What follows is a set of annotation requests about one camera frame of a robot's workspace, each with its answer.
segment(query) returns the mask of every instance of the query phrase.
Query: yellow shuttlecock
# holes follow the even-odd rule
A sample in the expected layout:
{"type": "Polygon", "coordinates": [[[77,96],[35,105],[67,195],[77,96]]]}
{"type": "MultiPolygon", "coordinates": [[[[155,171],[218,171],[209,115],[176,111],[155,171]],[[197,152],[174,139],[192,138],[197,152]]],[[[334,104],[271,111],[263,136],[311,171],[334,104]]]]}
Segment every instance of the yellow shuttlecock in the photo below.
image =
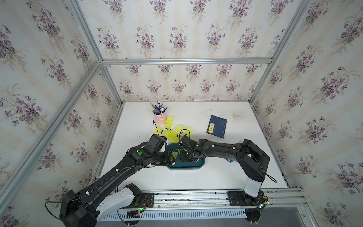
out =
{"type": "Polygon", "coordinates": [[[165,128],[170,128],[173,125],[174,118],[172,116],[167,116],[165,121],[165,128]]]}
{"type": "Polygon", "coordinates": [[[191,134],[192,134],[192,132],[194,130],[191,127],[189,127],[189,126],[185,127],[185,129],[187,129],[188,131],[187,130],[183,130],[183,132],[185,133],[186,136],[188,136],[190,138],[190,136],[191,136],[191,134]]]}
{"type": "Polygon", "coordinates": [[[183,128],[184,128],[184,126],[183,126],[183,125],[178,125],[178,126],[175,128],[175,130],[176,130],[176,132],[177,132],[178,134],[180,134],[180,131],[181,131],[183,128]]]}
{"type": "Polygon", "coordinates": [[[178,137],[171,137],[168,138],[169,143],[178,143],[179,142],[179,138],[178,137]]]}
{"type": "Polygon", "coordinates": [[[162,132],[163,130],[159,126],[156,126],[156,128],[154,128],[154,134],[161,134],[162,132]]]}

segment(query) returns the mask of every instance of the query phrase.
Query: pen holder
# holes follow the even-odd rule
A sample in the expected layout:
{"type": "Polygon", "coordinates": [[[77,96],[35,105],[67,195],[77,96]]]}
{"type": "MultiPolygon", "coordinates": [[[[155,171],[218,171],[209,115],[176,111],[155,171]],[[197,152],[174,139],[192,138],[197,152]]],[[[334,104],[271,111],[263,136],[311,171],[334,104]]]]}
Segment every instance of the pen holder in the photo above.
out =
{"type": "Polygon", "coordinates": [[[166,113],[163,113],[162,115],[155,115],[154,114],[154,120],[157,125],[163,125],[166,121],[166,113]]]}

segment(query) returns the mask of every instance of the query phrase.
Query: blue notebook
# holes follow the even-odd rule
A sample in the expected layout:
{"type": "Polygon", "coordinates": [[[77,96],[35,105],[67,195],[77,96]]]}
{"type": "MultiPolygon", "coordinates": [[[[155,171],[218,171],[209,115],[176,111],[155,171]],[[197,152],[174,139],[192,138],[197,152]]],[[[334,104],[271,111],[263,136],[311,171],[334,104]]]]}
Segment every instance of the blue notebook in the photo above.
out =
{"type": "Polygon", "coordinates": [[[208,124],[207,133],[223,139],[226,125],[227,119],[212,115],[208,124]]]}

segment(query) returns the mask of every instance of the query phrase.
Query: aluminum frame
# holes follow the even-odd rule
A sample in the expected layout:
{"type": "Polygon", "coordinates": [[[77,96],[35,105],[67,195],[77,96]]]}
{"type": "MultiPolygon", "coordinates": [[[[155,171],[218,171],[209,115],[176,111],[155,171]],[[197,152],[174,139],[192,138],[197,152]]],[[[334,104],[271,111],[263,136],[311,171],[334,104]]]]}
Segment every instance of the aluminum frame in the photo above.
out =
{"type": "Polygon", "coordinates": [[[0,190],[1,214],[4,213],[14,196],[21,189],[22,185],[25,183],[28,176],[35,168],[43,152],[48,147],[49,143],[53,140],[60,127],[63,125],[63,122],[68,117],[68,114],[73,110],[73,107],[81,98],[84,90],[87,88],[94,75],[99,70],[101,66],[100,62],[101,61],[95,61],[93,63],[86,75],[68,97],[67,101],[64,103],[60,111],[53,118],[53,120],[51,121],[52,123],[48,125],[42,136],[37,140],[37,142],[34,143],[33,147],[29,150],[29,152],[26,154],[18,167],[14,170],[13,174],[8,179],[6,184],[0,190]]]}
{"type": "Polygon", "coordinates": [[[290,40],[292,39],[296,30],[298,29],[299,24],[304,19],[303,16],[307,12],[307,9],[311,5],[312,1],[313,0],[302,0],[300,2],[300,5],[296,9],[293,18],[291,19],[288,27],[285,30],[285,34],[281,38],[280,43],[278,44],[278,46],[276,48],[276,51],[272,55],[273,62],[267,66],[265,72],[262,74],[260,80],[256,84],[256,88],[254,89],[251,99],[250,99],[250,102],[252,104],[254,104],[254,102],[256,101],[258,94],[261,92],[262,88],[265,86],[267,79],[270,76],[272,70],[276,67],[278,61],[282,57],[282,54],[287,49],[287,46],[288,46],[290,40]]]}
{"type": "Polygon", "coordinates": [[[104,59],[102,65],[271,64],[270,57],[104,59]]]}

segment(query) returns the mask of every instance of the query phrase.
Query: metal profile bar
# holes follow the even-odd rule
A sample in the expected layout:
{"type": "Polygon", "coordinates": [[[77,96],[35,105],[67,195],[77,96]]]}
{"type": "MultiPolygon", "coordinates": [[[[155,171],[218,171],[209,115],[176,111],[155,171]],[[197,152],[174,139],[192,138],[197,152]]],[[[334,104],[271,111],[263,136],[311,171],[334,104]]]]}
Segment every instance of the metal profile bar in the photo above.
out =
{"type": "Polygon", "coordinates": [[[94,75],[98,72],[100,65],[100,61],[96,61],[93,63],[86,75],[68,97],[68,100],[64,103],[60,111],[52,119],[52,123],[48,125],[46,131],[37,140],[37,142],[34,143],[33,147],[15,169],[4,187],[0,190],[0,214],[2,214],[7,209],[9,203],[11,203],[12,199],[21,189],[22,185],[27,180],[36,163],[42,156],[44,150],[53,140],[59,128],[63,125],[63,122],[68,117],[68,114],[72,111],[73,107],[80,99],[81,95],[93,79],[94,75]]]}
{"type": "Polygon", "coordinates": [[[287,184],[289,187],[291,187],[291,182],[289,181],[289,179],[288,179],[288,177],[287,177],[286,171],[285,171],[285,169],[283,168],[283,166],[282,166],[281,162],[279,161],[279,159],[278,159],[278,155],[277,155],[277,153],[276,153],[275,149],[273,148],[273,146],[271,145],[271,141],[270,141],[269,137],[267,136],[266,132],[264,131],[264,129],[263,129],[263,127],[262,127],[262,124],[261,124],[261,121],[260,121],[260,119],[258,118],[257,113],[256,113],[256,111],[254,110],[254,108],[253,108],[253,106],[252,106],[252,103],[250,103],[250,107],[251,107],[251,109],[252,109],[252,111],[253,111],[253,114],[254,114],[254,116],[255,116],[255,118],[256,118],[256,120],[257,120],[257,122],[258,122],[258,125],[260,126],[260,129],[261,129],[262,133],[264,134],[264,137],[265,137],[265,139],[266,139],[266,142],[267,142],[267,144],[268,144],[268,145],[269,145],[269,147],[270,147],[271,153],[272,153],[272,155],[274,156],[274,158],[275,158],[275,160],[276,160],[276,163],[277,163],[277,165],[278,165],[278,168],[280,169],[280,171],[281,171],[281,173],[282,173],[282,176],[285,178],[286,184],[287,184]]]}
{"type": "Polygon", "coordinates": [[[304,19],[303,16],[305,12],[307,11],[308,7],[310,6],[312,0],[302,0],[300,2],[299,7],[295,11],[295,14],[293,18],[291,19],[289,26],[286,28],[285,34],[280,40],[280,43],[278,44],[275,53],[273,54],[273,62],[269,66],[267,66],[267,69],[263,73],[261,79],[256,85],[255,90],[252,93],[250,102],[254,103],[258,97],[258,94],[261,92],[262,88],[264,87],[269,75],[271,74],[272,70],[276,67],[278,61],[282,57],[282,54],[287,49],[287,46],[294,36],[295,31],[298,29],[299,24],[304,19]]]}
{"type": "Polygon", "coordinates": [[[106,83],[108,89],[111,91],[111,95],[115,99],[117,106],[120,106],[122,104],[122,100],[121,100],[120,94],[117,92],[116,85],[113,82],[112,77],[111,77],[107,67],[102,65],[100,68],[100,71],[103,75],[103,78],[105,80],[105,83],[106,83]]]}
{"type": "Polygon", "coordinates": [[[104,59],[103,65],[270,64],[270,57],[104,59]]]}
{"type": "Polygon", "coordinates": [[[115,136],[115,132],[116,132],[118,123],[120,121],[120,117],[121,117],[121,114],[122,114],[123,107],[124,107],[124,104],[117,108],[117,111],[116,111],[116,114],[115,114],[115,120],[113,121],[111,129],[110,129],[110,131],[109,131],[109,133],[107,135],[106,142],[104,143],[104,146],[103,146],[102,151],[101,151],[101,155],[98,158],[96,167],[95,167],[95,169],[94,169],[94,171],[92,173],[92,177],[91,177],[91,180],[89,182],[89,185],[92,184],[95,181],[96,177],[99,176],[101,171],[102,171],[102,168],[103,168],[103,165],[105,163],[107,154],[109,152],[112,140],[113,140],[113,138],[115,136]]]}
{"type": "Polygon", "coordinates": [[[309,206],[298,207],[297,210],[299,211],[300,217],[305,227],[319,227],[319,224],[316,221],[309,206]]]}
{"type": "Polygon", "coordinates": [[[86,43],[90,47],[91,53],[96,60],[102,60],[102,56],[97,48],[97,44],[93,39],[91,30],[88,27],[86,18],[82,13],[81,7],[77,0],[67,0],[69,8],[73,13],[74,18],[81,30],[82,36],[85,38],[86,43]]]}
{"type": "MultiPolygon", "coordinates": [[[[91,53],[93,54],[94,58],[96,60],[102,60],[102,55],[97,47],[97,43],[95,39],[92,36],[91,30],[87,24],[87,21],[85,19],[85,16],[82,12],[81,6],[79,5],[78,0],[67,0],[68,5],[70,7],[70,10],[72,11],[76,22],[79,26],[79,29],[81,30],[81,33],[83,37],[86,40],[86,43],[90,47],[91,53]]],[[[117,92],[116,85],[113,83],[111,75],[109,74],[108,70],[101,69],[101,73],[103,74],[103,78],[105,79],[105,83],[108,87],[108,89],[111,91],[111,94],[114,96],[114,99],[116,101],[116,104],[119,106],[121,105],[121,97],[119,93],[117,92]]]]}

